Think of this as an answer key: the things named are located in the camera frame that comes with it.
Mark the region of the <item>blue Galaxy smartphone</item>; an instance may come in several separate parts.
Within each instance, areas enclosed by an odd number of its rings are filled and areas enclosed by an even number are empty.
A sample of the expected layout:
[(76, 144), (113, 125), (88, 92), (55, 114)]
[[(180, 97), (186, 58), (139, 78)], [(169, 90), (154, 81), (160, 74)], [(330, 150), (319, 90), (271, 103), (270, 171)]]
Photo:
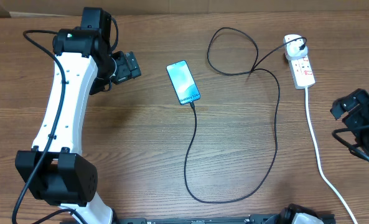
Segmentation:
[(199, 89), (185, 60), (168, 65), (166, 70), (181, 105), (201, 98)]

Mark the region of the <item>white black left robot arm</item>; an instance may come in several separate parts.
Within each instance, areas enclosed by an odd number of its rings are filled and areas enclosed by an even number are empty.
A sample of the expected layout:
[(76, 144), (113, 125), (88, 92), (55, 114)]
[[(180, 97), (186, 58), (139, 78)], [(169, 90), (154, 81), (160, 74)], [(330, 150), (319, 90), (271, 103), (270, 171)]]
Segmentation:
[(85, 7), (73, 29), (54, 32), (54, 80), (45, 116), (31, 149), (18, 151), (15, 166), (23, 192), (68, 212), (77, 223), (117, 223), (116, 212), (97, 193), (96, 167), (82, 156), (82, 128), (91, 95), (141, 75), (132, 52), (116, 50), (117, 22), (100, 7)]

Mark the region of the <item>white USB charger plug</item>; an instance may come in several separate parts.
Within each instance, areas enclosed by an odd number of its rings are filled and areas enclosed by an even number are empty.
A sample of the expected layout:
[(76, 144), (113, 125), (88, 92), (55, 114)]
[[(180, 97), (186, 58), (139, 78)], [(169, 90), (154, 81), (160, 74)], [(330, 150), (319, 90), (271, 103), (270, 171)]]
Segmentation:
[(284, 36), (285, 56), (288, 60), (298, 60), (308, 54), (307, 39), (298, 34)]

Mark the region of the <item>white power strip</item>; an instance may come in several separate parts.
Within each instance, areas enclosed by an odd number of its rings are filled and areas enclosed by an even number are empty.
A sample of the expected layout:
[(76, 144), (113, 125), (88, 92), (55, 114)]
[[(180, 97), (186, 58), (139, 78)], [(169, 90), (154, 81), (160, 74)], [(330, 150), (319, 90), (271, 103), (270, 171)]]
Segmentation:
[(287, 61), (296, 89), (305, 89), (315, 84), (315, 78), (308, 55), (298, 60)]

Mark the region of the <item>cardboard backdrop panel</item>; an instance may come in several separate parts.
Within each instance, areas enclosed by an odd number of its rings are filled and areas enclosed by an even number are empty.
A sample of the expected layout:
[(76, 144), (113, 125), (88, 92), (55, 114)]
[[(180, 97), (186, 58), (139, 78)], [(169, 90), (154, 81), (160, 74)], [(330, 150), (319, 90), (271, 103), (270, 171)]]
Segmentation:
[(84, 7), (101, 7), (113, 15), (363, 11), (369, 10), (369, 0), (0, 0), (0, 17), (79, 16)]

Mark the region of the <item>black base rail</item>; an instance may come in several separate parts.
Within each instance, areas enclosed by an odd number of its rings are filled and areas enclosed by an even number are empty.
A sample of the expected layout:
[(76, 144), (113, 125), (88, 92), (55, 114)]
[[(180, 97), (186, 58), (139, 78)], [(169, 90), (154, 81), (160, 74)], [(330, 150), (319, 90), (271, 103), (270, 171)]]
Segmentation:
[(121, 218), (119, 224), (264, 224), (277, 223), (278, 214), (258, 214), (249, 217), (220, 217), (220, 218)]

